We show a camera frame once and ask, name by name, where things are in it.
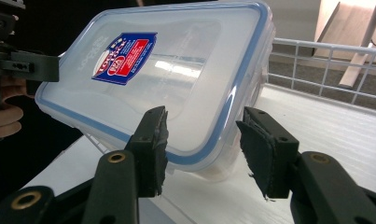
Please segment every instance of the blue label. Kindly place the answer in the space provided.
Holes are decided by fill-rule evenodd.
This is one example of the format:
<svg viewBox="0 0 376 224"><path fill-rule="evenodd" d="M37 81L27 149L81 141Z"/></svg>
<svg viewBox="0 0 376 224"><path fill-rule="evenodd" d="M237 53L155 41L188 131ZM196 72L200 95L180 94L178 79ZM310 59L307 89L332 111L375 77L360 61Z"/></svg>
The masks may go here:
<svg viewBox="0 0 376 224"><path fill-rule="evenodd" d="M126 85L141 69L156 43L157 33L121 34L98 60L92 79Z"/></svg>

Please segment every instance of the clear plastic container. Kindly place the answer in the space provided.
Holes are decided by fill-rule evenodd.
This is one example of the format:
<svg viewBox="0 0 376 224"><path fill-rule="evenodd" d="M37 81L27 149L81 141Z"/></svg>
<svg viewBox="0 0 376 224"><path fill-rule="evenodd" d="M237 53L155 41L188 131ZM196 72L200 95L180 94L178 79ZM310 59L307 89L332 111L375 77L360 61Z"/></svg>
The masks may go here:
<svg viewBox="0 0 376 224"><path fill-rule="evenodd" d="M104 11L36 102L110 149L124 148L144 113L165 105L169 168L223 179L240 151L235 120L261 89L271 17L260 1Z"/></svg>

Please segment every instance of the metal wire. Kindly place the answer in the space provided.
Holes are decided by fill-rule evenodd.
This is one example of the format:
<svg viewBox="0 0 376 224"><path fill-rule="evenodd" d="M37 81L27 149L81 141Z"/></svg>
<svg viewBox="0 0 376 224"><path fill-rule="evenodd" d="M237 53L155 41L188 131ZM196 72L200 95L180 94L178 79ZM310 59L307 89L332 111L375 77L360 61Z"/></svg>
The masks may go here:
<svg viewBox="0 0 376 224"><path fill-rule="evenodd" d="M369 71L376 71L376 49L373 48L363 48L363 47L353 47L353 46L344 46L344 45L336 45L336 44L327 44L327 43L316 43L316 42L309 42L309 41L300 41L300 40L291 40L291 39L283 39L283 38L275 38L273 41L273 44L281 45L281 46L289 46L295 48L294 54L293 53L283 53L283 52L272 52L272 56L277 56L279 58L286 58L289 61L293 61L293 73L292 77L287 77L285 74L274 74L272 72L269 72L269 77L277 77L282 78L286 80L291 81L290 89L294 90L296 89L296 83L305 83L310 86L319 87L318 96L323 96L323 91L325 89L328 90L335 90L335 91L342 91L342 92L349 92L354 95L353 99L351 100L350 104L354 105L356 102L357 96L365 96L372 99L376 99L375 94L365 93L362 92L362 86L364 85L367 76L369 74ZM327 56L304 56L299 55L299 50L301 48L311 48L311 49L325 49L328 51ZM335 52L337 51L343 51L343 52L351 52L353 54L360 53L360 54L368 54L370 57L370 60L364 64L356 64L351 63L345 60L337 59L335 57ZM297 66L299 62L313 62L322 64L324 63L325 66L325 72L322 77L321 83L315 83L311 82L309 80L305 80L302 78L297 78ZM328 75L328 71L330 70L331 65L340 65L340 66L354 66L359 67L361 69L361 73L363 71L363 76L356 88L356 90L347 90L341 87L335 87L335 86L329 86L326 85L326 79Z"/></svg>

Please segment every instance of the white surface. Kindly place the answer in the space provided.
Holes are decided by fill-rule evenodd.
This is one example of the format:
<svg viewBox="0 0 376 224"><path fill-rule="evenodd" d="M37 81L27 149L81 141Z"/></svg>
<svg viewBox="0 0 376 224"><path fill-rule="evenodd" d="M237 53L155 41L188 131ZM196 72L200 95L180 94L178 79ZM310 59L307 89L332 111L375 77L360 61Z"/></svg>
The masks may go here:
<svg viewBox="0 0 376 224"><path fill-rule="evenodd" d="M357 184L376 191L376 112L268 85L256 107L300 141L300 152L333 156ZM46 185L60 194L91 178L100 157L82 138L28 186ZM175 171L166 177L163 196L152 202L176 223L293 223L289 200L266 202L249 173L242 153L223 182Z"/></svg>
<svg viewBox="0 0 376 224"><path fill-rule="evenodd" d="M340 1L266 0L272 9L276 37L316 42Z"/></svg>

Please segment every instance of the white table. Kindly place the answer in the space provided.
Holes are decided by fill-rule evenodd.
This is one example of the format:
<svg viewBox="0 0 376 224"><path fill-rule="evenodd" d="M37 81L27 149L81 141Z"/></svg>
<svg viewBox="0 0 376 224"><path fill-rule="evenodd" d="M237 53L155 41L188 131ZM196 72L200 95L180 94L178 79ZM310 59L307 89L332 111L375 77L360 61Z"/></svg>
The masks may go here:
<svg viewBox="0 0 376 224"><path fill-rule="evenodd" d="M375 111L271 85L256 108L292 133L300 152L327 153L357 184L376 192ZM49 186L58 195L92 178L101 156L82 137L27 186ZM222 182L175 171L166 176L162 196L140 201L141 223L293 223L290 201L266 202L249 173L242 153L232 176Z"/></svg>

